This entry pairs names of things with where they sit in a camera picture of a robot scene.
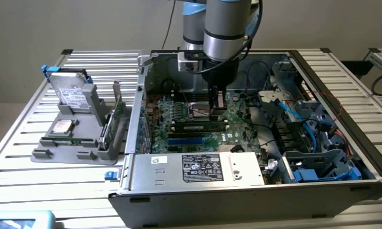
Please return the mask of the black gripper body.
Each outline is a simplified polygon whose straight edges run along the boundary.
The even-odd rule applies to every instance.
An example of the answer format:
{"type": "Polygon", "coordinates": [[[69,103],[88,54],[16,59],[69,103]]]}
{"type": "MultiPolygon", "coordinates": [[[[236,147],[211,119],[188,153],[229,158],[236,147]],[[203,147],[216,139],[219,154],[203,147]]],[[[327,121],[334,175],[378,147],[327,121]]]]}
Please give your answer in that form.
{"type": "Polygon", "coordinates": [[[208,89],[225,87],[235,81],[239,68],[239,59],[229,61],[220,67],[201,73],[201,78],[207,82],[208,89]]]}

